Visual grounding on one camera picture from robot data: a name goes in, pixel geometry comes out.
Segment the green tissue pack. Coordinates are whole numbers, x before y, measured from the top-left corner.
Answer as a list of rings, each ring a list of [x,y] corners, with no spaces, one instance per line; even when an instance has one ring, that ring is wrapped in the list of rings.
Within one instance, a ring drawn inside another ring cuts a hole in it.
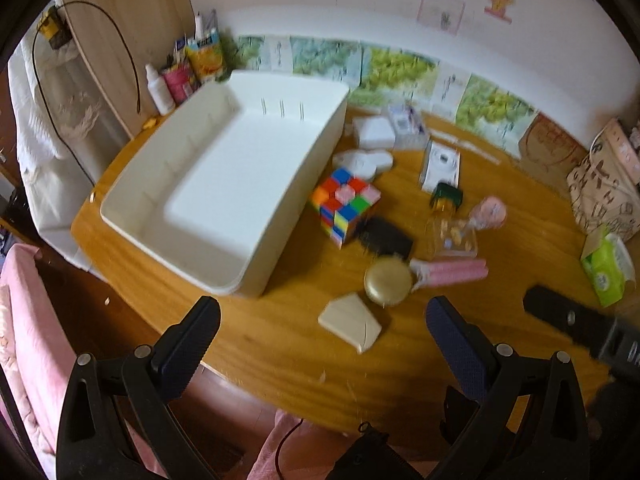
[[[580,263],[604,308],[622,300],[629,284],[636,286],[631,255],[620,236],[607,226],[587,235]]]

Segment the round gold compact case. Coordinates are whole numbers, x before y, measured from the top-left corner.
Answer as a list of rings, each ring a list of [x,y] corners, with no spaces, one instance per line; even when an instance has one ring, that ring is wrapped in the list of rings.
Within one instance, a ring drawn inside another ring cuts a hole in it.
[[[413,288],[413,276],[407,263],[392,256],[377,258],[364,272],[367,297],[383,308],[403,302]]]

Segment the large white plastic bin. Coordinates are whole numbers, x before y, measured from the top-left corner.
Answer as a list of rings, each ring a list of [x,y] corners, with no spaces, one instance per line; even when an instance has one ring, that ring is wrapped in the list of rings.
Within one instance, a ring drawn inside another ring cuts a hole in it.
[[[254,70],[206,84],[134,154],[102,220],[212,295],[259,296],[341,139],[348,94]]]

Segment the pink round case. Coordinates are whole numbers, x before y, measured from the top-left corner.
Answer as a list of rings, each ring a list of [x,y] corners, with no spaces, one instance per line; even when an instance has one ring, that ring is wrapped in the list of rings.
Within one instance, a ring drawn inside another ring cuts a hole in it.
[[[506,205],[496,196],[488,196],[469,214],[469,225],[474,230],[499,229],[506,222]]]

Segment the clear plastic box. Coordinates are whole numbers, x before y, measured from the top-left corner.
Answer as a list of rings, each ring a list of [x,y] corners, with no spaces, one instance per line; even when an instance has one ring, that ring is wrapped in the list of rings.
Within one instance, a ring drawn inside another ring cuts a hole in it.
[[[422,115],[407,103],[390,104],[386,116],[395,133],[394,149],[397,151],[424,151],[430,142],[430,134],[424,126]]]

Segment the pink cushion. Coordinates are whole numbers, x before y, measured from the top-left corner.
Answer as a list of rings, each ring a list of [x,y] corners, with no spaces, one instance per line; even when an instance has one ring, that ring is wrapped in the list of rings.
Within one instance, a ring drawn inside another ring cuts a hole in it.
[[[99,315],[100,281],[50,263],[16,244],[1,267],[1,369],[36,463],[56,477],[56,442],[64,396],[79,345],[107,335]]]

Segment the multicoloured rubik's cube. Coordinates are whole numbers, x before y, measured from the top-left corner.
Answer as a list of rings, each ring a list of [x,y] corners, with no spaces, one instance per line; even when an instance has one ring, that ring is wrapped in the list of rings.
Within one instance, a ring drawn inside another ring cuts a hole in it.
[[[322,230],[335,245],[342,247],[354,237],[381,196],[372,184],[345,168],[338,168],[314,189],[308,203],[318,212]]]

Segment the brown cardboard box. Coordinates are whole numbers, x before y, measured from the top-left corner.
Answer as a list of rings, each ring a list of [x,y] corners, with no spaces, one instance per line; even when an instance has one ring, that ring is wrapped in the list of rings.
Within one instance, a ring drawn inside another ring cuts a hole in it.
[[[518,142],[518,152],[518,169],[564,198],[570,197],[567,176],[587,155],[582,144],[541,113]]]

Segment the beige card box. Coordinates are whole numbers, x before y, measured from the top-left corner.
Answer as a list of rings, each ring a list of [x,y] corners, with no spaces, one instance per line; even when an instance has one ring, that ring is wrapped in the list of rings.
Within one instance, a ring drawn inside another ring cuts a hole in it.
[[[356,292],[329,301],[318,323],[358,353],[368,351],[382,333],[382,325]]]

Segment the pink hair roller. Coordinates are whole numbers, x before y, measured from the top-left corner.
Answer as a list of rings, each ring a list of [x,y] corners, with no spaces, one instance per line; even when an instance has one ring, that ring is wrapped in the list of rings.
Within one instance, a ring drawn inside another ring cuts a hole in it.
[[[488,267],[483,259],[439,262],[412,259],[409,269],[416,277],[414,290],[475,282],[488,275]]]

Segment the white instant camera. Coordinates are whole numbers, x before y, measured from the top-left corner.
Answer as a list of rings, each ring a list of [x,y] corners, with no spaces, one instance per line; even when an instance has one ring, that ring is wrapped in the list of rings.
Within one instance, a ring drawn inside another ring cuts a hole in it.
[[[420,174],[421,190],[434,191],[440,182],[459,185],[460,153],[449,146],[431,141],[425,150]]]

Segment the black power adapter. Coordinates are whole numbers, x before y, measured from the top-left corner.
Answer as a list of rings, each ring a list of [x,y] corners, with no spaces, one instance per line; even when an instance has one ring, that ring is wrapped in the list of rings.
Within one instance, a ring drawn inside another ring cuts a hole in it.
[[[408,261],[411,256],[413,239],[382,217],[363,220],[356,229],[356,237],[367,252],[379,257],[391,256]]]

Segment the white bunny-shaped gadget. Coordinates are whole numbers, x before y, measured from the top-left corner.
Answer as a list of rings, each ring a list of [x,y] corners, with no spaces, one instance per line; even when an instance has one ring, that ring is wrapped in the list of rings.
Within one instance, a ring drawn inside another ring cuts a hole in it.
[[[335,154],[332,164],[335,169],[346,169],[354,177],[371,182],[393,168],[394,158],[385,150],[349,150]]]

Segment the white charger block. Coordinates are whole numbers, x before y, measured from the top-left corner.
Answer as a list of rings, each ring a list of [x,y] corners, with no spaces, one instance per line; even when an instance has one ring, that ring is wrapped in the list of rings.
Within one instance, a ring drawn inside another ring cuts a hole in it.
[[[356,117],[352,126],[360,150],[390,150],[394,147],[395,131],[386,117]]]

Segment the clear glass perfume bottle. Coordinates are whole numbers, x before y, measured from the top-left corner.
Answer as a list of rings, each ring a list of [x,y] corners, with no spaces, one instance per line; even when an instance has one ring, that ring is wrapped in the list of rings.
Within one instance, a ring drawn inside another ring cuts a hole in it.
[[[460,188],[446,182],[435,186],[430,200],[430,218],[425,228],[428,253],[432,259],[477,256],[475,230],[468,220],[459,216],[462,202]]]

